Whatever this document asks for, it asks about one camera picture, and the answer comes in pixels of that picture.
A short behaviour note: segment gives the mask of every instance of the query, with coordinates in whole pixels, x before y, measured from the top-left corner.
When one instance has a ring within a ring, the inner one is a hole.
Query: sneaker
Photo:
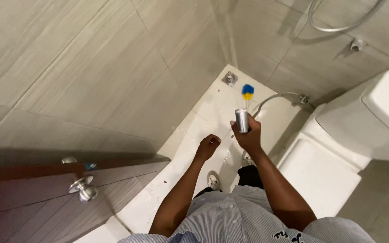
[[[245,152],[246,154],[244,155],[244,158],[242,159],[242,167],[246,167],[246,166],[249,166],[249,165],[255,165],[255,163],[253,162],[253,160],[251,159],[249,153]]]
[[[215,171],[208,172],[207,183],[213,190],[220,190],[219,175]]]

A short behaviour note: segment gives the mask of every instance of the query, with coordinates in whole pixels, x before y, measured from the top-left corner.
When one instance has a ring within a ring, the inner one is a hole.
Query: door
[[[0,242],[73,242],[120,211],[169,161],[0,166]],[[92,179],[83,181],[83,194],[98,192],[90,202],[68,191],[82,178]]]

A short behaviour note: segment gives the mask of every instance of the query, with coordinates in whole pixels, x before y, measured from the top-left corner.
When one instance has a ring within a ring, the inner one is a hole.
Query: striped shirt
[[[169,238],[133,234],[118,243],[365,243],[373,239],[344,218],[321,218],[302,232],[287,228],[268,203],[265,191],[236,186],[231,194],[212,191],[192,200],[187,217]]]

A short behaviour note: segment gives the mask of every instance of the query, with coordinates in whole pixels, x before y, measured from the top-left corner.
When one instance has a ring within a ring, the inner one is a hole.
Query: white toilet
[[[323,218],[340,211],[372,159],[389,160],[389,71],[316,108],[277,167]]]

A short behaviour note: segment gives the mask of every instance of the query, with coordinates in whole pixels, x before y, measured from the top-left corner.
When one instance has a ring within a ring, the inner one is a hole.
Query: hand
[[[221,139],[219,137],[212,134],[208,135],[201,141],[193,161],[201,161],[204,163],[209,158],[211,158],[211,156],[213,156],[220,143]]]
[[[240,146],[251,155],[251,153],[262,151],[261,123],[256,121],[250,114],[247,114],[247,119],[249,122],[249,132],[246,134],[239,132],[238,126],[234,121],[230,121],[230,125]]]

